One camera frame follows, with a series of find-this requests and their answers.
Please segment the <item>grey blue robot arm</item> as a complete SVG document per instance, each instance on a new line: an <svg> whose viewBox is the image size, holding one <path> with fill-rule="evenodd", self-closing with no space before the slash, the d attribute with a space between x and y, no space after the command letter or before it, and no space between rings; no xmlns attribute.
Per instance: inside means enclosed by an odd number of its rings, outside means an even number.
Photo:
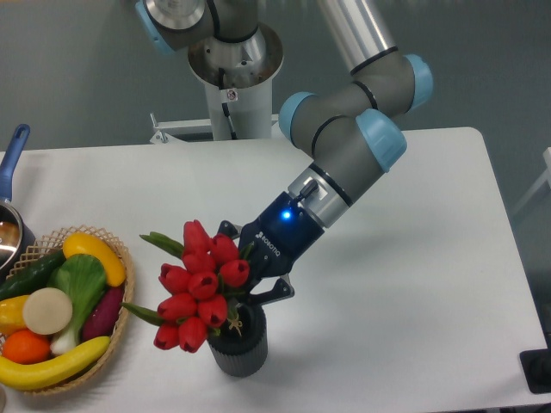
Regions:
<svg viewBox="0 0 551 413"><path fill-rule="evenodd" d="M259 139L278 125L311 164L253 222L223 222L251 261L234 305L289 298L294 262L406 151L393 123L427 102L429 66L396 47L370 1L319 3L351 83L330 96L297 93L272 112L272 81L282 66L278 35L255 1L139 1L137 14L158 50L186 50L203 83L216 140Z"/></svg>

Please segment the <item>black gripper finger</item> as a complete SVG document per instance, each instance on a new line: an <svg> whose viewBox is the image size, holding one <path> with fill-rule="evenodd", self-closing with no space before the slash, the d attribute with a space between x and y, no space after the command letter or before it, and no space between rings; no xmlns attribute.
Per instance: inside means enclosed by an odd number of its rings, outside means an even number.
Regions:
<svg viewBox="0 0 551 413"><path fill-rule="evenodd" d="M235 225L228 220L223 220L220 222L217 233L223 234L225 236L228 236L230 239L235 240L240 238L241 231L242 231L241 225Z"/></svg>
<svg viewBox="0 0 551 413"><path fill-rule="evenodd" d="M295 290L290 283L290 279L287 275L283 275L277 278L271 290L259 294L249 294L242 301L242 304L248 306L263 306L284 299L290 299L293 298L293 296L295 296Z"/></svg>

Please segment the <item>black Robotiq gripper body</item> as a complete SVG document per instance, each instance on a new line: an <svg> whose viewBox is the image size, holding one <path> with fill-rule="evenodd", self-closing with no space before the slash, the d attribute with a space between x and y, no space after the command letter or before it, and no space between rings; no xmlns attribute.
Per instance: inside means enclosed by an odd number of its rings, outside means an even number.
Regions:
<svg viewBox="0 0 551 413"><path fill-rule="evenodd" d="M305 209L285 192L252 222L245 225L239 247L251 246L249 282L285 275L294 262L324 234Z"/></svg>

